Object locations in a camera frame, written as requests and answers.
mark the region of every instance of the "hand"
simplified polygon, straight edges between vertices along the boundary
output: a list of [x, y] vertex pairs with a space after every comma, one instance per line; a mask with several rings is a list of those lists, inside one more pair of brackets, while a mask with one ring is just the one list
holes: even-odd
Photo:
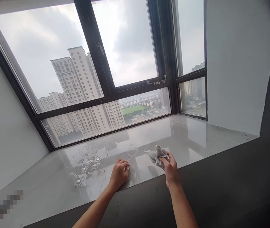
[[116, 192], [119, 187], [128, 179], [129, 176], [129, 169], [124, 168], [130, 166], [130, 164], [123, 159], [118, 159], [116, 164], [114, 165], [111, 178], [110, 178], [110, 183], [109, 183], [109, 188]]
[[167, 150], [166, 152], [169, 156], [169, 161], [167, 161], [165, 158], [159, 158], [159, 160], [161, 160], [164, 164], [164, 171], [166, 172], [166, 183], [167, 183], [168, 189], [170, 190], [173, 187], [179, 186], [180, 181], [179, 181], [177, 163], [175, 161], [175, 158]]

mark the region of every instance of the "window pane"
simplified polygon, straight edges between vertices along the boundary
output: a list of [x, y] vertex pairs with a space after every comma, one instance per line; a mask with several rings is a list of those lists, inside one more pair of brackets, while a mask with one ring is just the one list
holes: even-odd
[[92, 4], [115, 86], [157, 77], [146, 0]]
[[206, 116], [206, 79], [194, 79], [179, 84], [183, 113]]
[[204, 0], [175, 0], [179, 76], [205, 67]]
[[75, 5], [61, 3], [0, 3], [2, 46], [38, 113], [104, 97]]
[[43, 120], [56, 147], [171, 112], [168, 89], [158, 89]]

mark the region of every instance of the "glossy tile surface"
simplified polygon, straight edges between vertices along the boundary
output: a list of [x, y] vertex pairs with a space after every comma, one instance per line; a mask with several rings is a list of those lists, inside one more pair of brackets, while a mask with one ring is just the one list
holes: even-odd
[[[174, 155], [180, 168], [255, 138], [258, 137], [173, 115], [49, 153], [1, 193], [24, 191], [23, 200], [11, 210], [9, 217], [25, 226], [95, 200], [109, 183], [115, 162], [119, 158], [128, 159], [131, 144], [137, 145], [138, 153], [129, 162], [130, 177], [122, 189], [164, 174], [144, 153], [155, 150], [157, 144]], [[65, 164], [80, 159], [78, 149], [93, 143], [98, 145], [101, 165], [80, 174], [85, 180], [75, 187], [75, 179], [67, 174]]]

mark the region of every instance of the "forearm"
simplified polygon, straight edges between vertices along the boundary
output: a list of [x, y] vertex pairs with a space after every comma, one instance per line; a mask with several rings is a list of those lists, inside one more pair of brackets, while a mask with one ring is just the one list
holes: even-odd
[[194, 214], [181, 185], [170, 188], [175, 220], [178, 228], [197, 228]]
[[110, 186], [107, 186], [73, 228], [97, 227], [114, 193], [115, 191]]

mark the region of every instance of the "gray wall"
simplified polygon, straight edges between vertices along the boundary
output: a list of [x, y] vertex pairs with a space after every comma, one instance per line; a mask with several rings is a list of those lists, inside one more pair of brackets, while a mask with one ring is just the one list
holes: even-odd
[[0, 68], [0, 190], [47, 153]]
[[209, 123], [260, 134], [270, 75], [270, 0], [207, 2]]

